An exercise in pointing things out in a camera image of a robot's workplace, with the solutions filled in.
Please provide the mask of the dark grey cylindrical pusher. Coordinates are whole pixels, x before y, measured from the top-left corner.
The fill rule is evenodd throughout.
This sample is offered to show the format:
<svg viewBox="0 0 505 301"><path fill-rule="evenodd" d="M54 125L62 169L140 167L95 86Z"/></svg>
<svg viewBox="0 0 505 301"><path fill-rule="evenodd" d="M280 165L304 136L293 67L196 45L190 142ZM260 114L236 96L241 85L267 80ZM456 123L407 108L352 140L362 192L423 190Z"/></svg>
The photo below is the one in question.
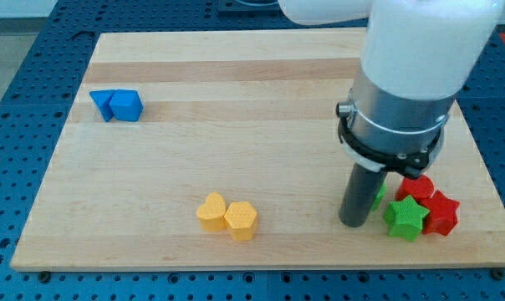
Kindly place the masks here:
<svg viewBox="0 0 505 301"><path fill-rule="evenodd" d="M367 221L387 173L370 171L354 164L339 208L339 219L348 227L361 227Z"/></svg>

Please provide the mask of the silver wrist flange black clamp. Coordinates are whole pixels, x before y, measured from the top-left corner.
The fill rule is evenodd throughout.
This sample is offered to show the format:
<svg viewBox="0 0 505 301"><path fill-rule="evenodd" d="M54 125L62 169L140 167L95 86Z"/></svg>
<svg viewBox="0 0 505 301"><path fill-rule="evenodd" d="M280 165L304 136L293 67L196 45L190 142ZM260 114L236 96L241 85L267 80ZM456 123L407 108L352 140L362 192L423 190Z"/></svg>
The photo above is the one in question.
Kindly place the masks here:
<svg viewBox="0 0 505 301"><path fill-rule="evenodd" d="M440 153L455 98L454 94L439 99L390 94L359 69L348 99L335 108L339 140L365 169L416 179Z"/></svg>

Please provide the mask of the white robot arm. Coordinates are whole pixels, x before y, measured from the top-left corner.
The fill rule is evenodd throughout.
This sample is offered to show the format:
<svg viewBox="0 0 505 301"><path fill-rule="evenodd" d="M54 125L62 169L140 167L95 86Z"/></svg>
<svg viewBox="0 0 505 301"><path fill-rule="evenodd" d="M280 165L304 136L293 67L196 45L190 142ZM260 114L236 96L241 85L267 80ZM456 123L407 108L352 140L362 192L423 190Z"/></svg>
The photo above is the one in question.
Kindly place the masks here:
<svg viewBox="0 0 505 301"><path fill-rule="evenodd" d="M368 21L360 66L337 104L354 166L340 221L362 226L390 172L416 179L438 156L449 110L500 19L501 0L281 0L301 25Z"/></svg>

